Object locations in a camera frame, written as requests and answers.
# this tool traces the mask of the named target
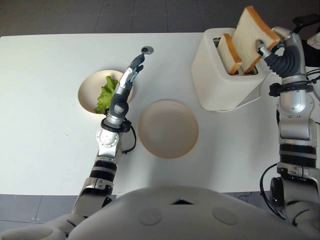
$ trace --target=bread slice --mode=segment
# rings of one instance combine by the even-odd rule
[[[242,64],[242,61],[228,33],[223,34],[217,49],[226,72],[230,75],[235,74]]]
[[[260,18],[253,6],[244,9],[232,36],[235,50],[239,54],[244,73],[249,73],[261,56],[256,50],[256,40],[264,41],[267,48],[272,49],[280,37],[273,32]]]

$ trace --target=lettuce leaf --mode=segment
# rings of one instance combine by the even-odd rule
[[[101,87],[101,94],[97,99],[97,107],[94,109],[97,114],[104,112],[110,107],[112,96],[114,95],[117,84],[117,80],[112,79],[110,76],[106,77],[106,85]]]

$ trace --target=white bowl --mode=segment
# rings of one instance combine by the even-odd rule
[[[176,101],[156,101],[143,109],[138,122],[138,135],[143,146],[163,159],[182,157],[198,140],[195,115]]]
[[[97,107],[98,97],[101,94],[101,87],[106,85],[106,77],[110,76],[112,79],[120,80],[123,73],[116,70],[103,70],[98,71],[88,76],[81,84],[78,91],[78,100],[80,105],[87,111],[96,114],[95,108]],[[133,93],[133,88],[128,97],[130,101]]]

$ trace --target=plate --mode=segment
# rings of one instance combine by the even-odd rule
[[[150,153],[159,158],[174,159],[192,150],[198,140],[199,127],[195,115],[185,105],[161,100],[143,109],[138,135]]]

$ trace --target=white table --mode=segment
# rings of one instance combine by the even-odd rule
[[[231,112],[201,108],[190,67],[201,33],[62,34],[0,38],[0,194],[77,195],[90,174],[102,115],[84,110],[78,88],[90,74],[123,71],[143,46],[154,47],[135,82],[127,118],[136,126],[147,105],[163,99],[195,114],[199,138],[177,159],[160,159],[138,140],[120,160],[113,194],[153,185],[189,185],[220,192],[258,191],[276,163],[276,98]],[[313,111],[319,121],[319,105]],[[127,133],[124,146],[132,144]],[[265,177],[269,188],[274,169]]]

